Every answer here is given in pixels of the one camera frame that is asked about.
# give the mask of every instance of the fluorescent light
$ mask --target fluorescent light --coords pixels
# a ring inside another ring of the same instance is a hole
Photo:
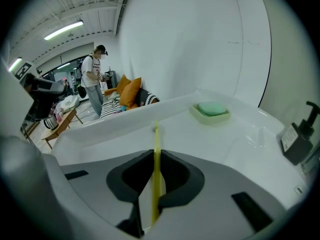
[[[65,67],[65,66],[67,66],[67,65],[70,65],[70,63],[64,64],[64,65],[62,65],[62,66],[60,66],[60,67],[57,67],[56,69],[57,69],[57,70],[58,70],[58,69],[61,69],[61,68]]]
[[[60,29],[56,30],[55,32],[51,33],[50,35],[47,35],[44,39],[45,40],[49,40],[49,39],[51,39],[51,38],[53,38],[53,37],[65,32],[67,30],[73,29],[73,28],[81,26],[83,24],[84,24],[84,22],[82,20],[77,21],[75,23],[72,23],[70,25],[64,26],[63,28],[60,28]]]
[[[11,72],[21,60],[22,60],[21,57],[17,58],[16,61],[12,64],[12,66],[9,68],[9,72]]]

